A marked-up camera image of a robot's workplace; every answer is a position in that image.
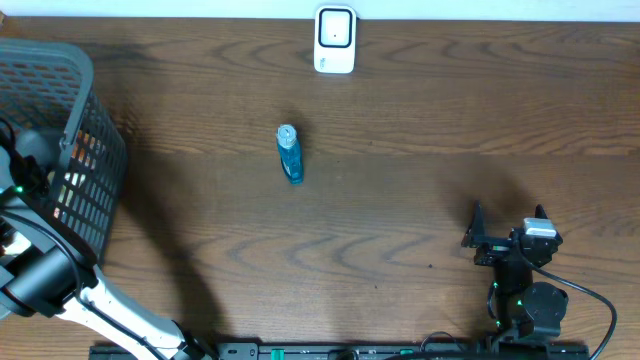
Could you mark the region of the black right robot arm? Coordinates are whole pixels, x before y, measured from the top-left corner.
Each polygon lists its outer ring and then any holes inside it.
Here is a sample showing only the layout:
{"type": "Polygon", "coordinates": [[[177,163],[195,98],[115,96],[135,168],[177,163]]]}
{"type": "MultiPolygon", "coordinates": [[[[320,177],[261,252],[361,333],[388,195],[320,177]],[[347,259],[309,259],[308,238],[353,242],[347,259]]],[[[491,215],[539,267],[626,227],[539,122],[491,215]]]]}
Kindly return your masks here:
{"type": "Polygon", "coordinates": [[[461,245],[476,251],[474,263],[491,267],[494,282],[487,308],[498,332],[489,343],[542,346],[560,335],[568,295],[548,282],[533,280],[533,272],[552,260],[563,239],[544,208],[525,218],[507,237],[491,236],[485,228],[481,205],[476,202],[461,245]]]}

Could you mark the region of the teal mouthwash bottle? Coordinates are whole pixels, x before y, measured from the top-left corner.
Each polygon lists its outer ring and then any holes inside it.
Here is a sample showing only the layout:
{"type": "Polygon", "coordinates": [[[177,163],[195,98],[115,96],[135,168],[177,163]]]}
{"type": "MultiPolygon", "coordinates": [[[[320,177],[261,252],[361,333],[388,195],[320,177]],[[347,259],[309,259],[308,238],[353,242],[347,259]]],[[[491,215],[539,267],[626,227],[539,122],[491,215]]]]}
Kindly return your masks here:
{"type": "Polygon", "coordinates": [[[291,124],[281,124],[276,131],[280,163],[288,181],[293,185],[304,180],[301,146],[297,131],[291,124]]]}

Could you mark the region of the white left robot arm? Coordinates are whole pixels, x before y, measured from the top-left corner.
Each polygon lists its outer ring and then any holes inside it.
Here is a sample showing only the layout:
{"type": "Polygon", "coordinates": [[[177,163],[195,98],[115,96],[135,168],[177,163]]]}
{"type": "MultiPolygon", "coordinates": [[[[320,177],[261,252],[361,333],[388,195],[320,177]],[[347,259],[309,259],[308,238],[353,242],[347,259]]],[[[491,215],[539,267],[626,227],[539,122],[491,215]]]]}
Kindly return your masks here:
{"type": "Polygon", "coordinates": [[[29,317],[39,313],[86,326],[138,359],[215,359],[218,354],[169,319],[122,293],[102,273],[93,251],[77,234],[47,220],[35,201],[46,187],[37,163],[23,157],[15,137],[1,134],[6,167],[16,165],[1,194],[1,220],[29,241],[39,256],[16,275],[1,277],[1,305],[29,317]]]}

